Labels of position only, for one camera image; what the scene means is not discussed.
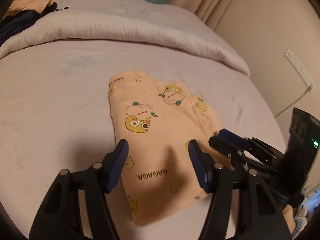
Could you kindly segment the person's right hand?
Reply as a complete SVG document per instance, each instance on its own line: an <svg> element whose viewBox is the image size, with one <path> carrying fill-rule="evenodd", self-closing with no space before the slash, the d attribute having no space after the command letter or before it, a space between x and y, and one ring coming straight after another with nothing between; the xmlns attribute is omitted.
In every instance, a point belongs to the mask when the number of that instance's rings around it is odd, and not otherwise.
<svg viewBox="0 0 320 240"><path fill-rule="evenodd" d="M287 227L289 228L289 232L292 234L297 226L297 223L293 217L293 208L291 205L287 205L283 208L282 214L286 221Z"/></svg>

